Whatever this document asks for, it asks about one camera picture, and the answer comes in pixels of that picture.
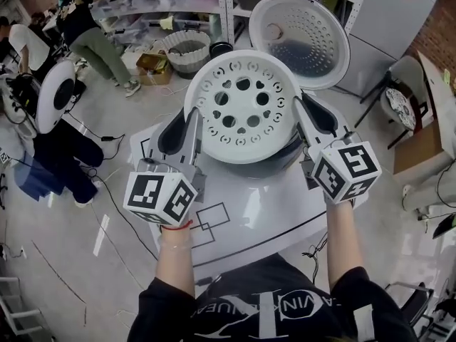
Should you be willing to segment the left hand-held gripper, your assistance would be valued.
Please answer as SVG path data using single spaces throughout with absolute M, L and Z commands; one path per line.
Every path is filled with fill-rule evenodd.
M 197 166 L 203 117 L 181 110 L 161 132 L 160 154 L 143 158 L 128 178 L 123 207 L 146 222 L 182 226 L 194 202 L 202 203 L 206 176 Z

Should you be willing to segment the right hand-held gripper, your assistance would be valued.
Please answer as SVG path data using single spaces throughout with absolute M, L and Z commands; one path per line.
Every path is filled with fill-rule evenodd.
M 305 92 L 294 96 L 291 107 L 299 135 L 309 145 L 304 153 L 313 163 L 310 178 L 326 198 L 338 204 L 367 194 L 382 174 L 371 144 L 350 131 L 323 145 L 319 133 L 336 137 L 336 116 Z

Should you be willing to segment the white perforated steamer tray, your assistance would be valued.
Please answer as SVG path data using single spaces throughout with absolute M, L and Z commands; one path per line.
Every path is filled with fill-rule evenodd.
M 259 162 L 285 147 L 296 132 L 292 113 L 300 87 L 277 58 L 236 50 L 206 63 L 185 94 L 184 111 L 198 108 L 202 150 L 231 164 Z

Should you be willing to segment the person's left forearm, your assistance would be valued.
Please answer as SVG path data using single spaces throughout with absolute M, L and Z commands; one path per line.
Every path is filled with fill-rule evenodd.
M 162 227 L 160 238 L 174 244 L 179 244 L 187 239 L 192 240 L 191 225 L 192 220 L 179 228 Z M 166 284 L 195 297 L 192 250 L 173 252 L 163 249 L 160 251 L 155 275 Z

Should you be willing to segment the open cardboard box gold contents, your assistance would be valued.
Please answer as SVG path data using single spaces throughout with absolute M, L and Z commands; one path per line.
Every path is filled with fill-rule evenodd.
M 165 86 L 172 77 L 173 68 L 166 55 L 143 53 L 136 62 L 139 80 L 145 86 Z

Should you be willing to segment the blue rice cooker white lid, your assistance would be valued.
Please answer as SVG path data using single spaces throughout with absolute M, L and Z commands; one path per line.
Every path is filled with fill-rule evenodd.
M 317 0 L 261 0 L 249 19 L 249 36 L 254 50 L 280 60 L 294 75 L 302 92 L 316 91 L 337 84 L 348 70 L 350 47 L 339 20 Z M 326 145 L 336 137 L 319 133 Z M 307 141 L 296 132 L 276 154 L 259 162 L 231 164 L 220 161 L 235 173 L 253 178 L 275 175 L 290 166 Z

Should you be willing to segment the black round bin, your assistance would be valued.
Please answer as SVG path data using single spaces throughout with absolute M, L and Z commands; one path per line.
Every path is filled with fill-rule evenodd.
M 209 47 L 209 55 L 211 59 L 214 59 L 223 54 L 232 52 L 234 50 L 233 45 L 226 41 L 219 41 L 213 43 Z

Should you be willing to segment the flat white box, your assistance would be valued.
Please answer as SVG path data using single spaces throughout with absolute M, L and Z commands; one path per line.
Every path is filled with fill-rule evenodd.
M 136 65 L 138 59 L 141 57 L 143 53 L 149 52 L 153 48 L 153 46 L 153 43 L 146 43 L 142 45 L 129 45 L 125 49 L 125 51 L 121 55 L 121 59 L 131 75 L 138 75 L 138 67 Z

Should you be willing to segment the grey chair black legs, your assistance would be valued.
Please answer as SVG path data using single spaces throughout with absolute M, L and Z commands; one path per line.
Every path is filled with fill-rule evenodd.
M 388 117 L 388 122 L 390 124 L 396 123 L 402 128 L 402 133 L 388 145 L 388 149 L 393 148 L 406 135 L 416 134 L 422 130 L 423 118 L 428 114 L 430 109 L 427 84 L 428 82 L 421 63 L 412 56 L 403 56 L 388 68 L 381 80 L 361 98 L 361 102 L 364 103 L 370 96 L 373 96 L 370 105 L 357 120 L 355 126 L 359 126 L 374 106 L 379 104 L 384 114 Z M 414 131 L 408 130 L 390 107 L 385 95 L 387 88 L 399 90 L 410 101 L 416 118 Z

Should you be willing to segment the clear bangle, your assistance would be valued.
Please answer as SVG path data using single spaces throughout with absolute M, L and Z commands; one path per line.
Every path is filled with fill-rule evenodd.
M 160 244 L 160 251 L 163 249 L 167 251 L 173 251 L 173 252 L 186 252 L 187 250 L 191 250 L 193 243 L 191 239 L 187 239 L 184 242 L 181 242 L 179 244 L 174 244 L 167 242 L 166 240 L 159 239 L 159 244 Z

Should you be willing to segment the pale side table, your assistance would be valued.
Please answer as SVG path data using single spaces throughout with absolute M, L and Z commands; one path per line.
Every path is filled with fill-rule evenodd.
M 430 87 L 442 149 L 456 158 L 456 97 L 437 67 L 420 51 L 417 53 Z

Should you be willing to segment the white floor tape strip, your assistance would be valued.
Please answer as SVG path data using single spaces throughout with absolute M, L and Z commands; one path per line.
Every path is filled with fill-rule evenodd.
M 110 221 L 110 217 L 106 214 L 103 215 L 103 218 L 100 222 L 100 226 L 99 226 L 99 230 L 98 230 L 98 234 L 97 234 L 97 237 L 95 239 L 95 244 L 94 244 L 94 248 L 93 248 L 93 255 L 95 257 L 98 257 L 99 255 L 99 251 L 100 251 L 100 248 L 101 248 L 101 245 L 103 243 L 103 240 L 105 239 L 105 236 L 106 236 L 106 229 L 109 225 L 109 221 Z

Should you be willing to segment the person's black printed t-shirt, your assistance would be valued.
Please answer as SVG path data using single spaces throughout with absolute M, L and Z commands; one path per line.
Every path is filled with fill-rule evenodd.
M 418 342 L 394 300 L 363 267 L 332 290 L 192 297 L 154 279 L 127 342 Z

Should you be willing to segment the black office chair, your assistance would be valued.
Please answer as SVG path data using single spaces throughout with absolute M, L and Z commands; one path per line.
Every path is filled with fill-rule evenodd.
M 385 287 L 385 290 L 389 291 L 394 286 L 400 286 L 413 291 L 403 306 L 400 307 L 400 310 L 409 322 L 410 326 L 414 327 L 416 323 L 425 315 L 435 291 L 426 287 L 424 282 L 414 285 L 401 281 L 388 284 Z

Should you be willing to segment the white metal rack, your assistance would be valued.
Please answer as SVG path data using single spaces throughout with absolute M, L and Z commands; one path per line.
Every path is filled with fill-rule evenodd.
M 18 277 L 0 276 L 0 311 L 15 336 L 42 332 L 45 327 L 40 321 L 39 309 L 25 309 Z

